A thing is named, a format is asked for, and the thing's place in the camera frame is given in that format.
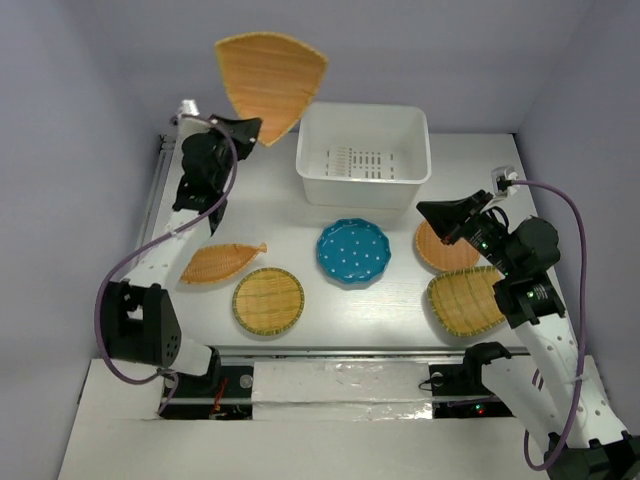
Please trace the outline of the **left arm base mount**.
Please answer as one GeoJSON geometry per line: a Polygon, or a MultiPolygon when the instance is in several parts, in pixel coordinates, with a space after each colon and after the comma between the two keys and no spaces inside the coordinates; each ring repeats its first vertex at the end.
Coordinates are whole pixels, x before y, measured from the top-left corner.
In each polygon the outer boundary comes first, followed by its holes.
{"type": "Polygon", "coordinates": [[[252,364],[224,364],[214,351],[204,376],[177,374],[165,383],[159,416],[165,420],[251,420],[253,416],[252,364]]]}

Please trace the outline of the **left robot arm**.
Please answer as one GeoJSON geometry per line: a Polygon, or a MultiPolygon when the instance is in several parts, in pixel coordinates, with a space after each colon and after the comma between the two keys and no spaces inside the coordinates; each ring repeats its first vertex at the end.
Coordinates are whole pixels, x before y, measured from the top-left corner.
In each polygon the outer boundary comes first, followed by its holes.
{"type": "Polygon", "coordinates": [[[174,154],[182,173],[165,232],[124,259],[137,264],[121,280],[114,278],[117,267],[107,274],[94,328],[103,360],[120,380],[136,382],[117,369],[123,360],[152,366],[157,376],[182,375],[195,392],[209,395],[221,383],[219,354],[182,332],[170,294],[221,223],[238,164],[253,150],[262,121],[182,114],[177,124],[174,154]]]}

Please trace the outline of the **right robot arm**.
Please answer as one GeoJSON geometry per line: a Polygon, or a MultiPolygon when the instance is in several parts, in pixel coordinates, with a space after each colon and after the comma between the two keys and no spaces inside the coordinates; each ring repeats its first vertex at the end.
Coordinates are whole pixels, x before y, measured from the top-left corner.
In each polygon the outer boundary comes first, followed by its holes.
{"type": "Polygon", "coordinates": [[[636,478],[639,438],[585,374],[586,341],[574,333],[548,275],[560,259],[556,229],[535,216],[509,229],[493,200],[480,190],[416,206],[443,244],[464,239],[501,273],[493,287],[496,304],[536,368],[532,375],[519,373],[501,344],[478,344],[465,352],[462,384],[489,390],[521,422],[524,444],[536,444],[543,455],[532,469],[551,479],[636,478]]]}

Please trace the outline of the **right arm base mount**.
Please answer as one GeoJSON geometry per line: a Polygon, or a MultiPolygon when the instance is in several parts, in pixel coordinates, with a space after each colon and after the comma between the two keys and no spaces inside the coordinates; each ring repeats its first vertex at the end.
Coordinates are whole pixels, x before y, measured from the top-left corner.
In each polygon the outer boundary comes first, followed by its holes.
{"type": "Polygon", "coordinates": [[[512,417],[509,408],[482,383],[482,368],[512,354],[499,342],[483,342],[465,350],[459,364],[429,366],[418,388],[437,398],[436,419],[512,417]]]}

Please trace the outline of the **blue polka dot ceramic plate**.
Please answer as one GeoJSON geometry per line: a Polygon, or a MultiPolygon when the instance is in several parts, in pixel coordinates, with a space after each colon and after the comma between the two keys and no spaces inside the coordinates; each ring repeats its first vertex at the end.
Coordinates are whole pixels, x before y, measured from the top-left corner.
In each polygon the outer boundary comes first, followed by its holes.
{"type": "Polygon", "coordinates": [[[386,271],[392,258],[388,237],[361,218],[340,219],[325,227],[316,242],[316,260],[332,280],[368,285],[386,271]]]}

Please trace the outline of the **orange fan-shaped woven plate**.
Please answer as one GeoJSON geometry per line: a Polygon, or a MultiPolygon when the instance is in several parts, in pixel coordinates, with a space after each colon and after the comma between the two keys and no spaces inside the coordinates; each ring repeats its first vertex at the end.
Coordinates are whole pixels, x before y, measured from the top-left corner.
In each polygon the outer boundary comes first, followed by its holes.
{"type": "Polygon", "coordinates": [[[301,119],[318,93],[328,57],[278,32],[249,32],[214,46],[226,95],[242,119],[259,118],[258,141],[278,142],[301,119]]]}

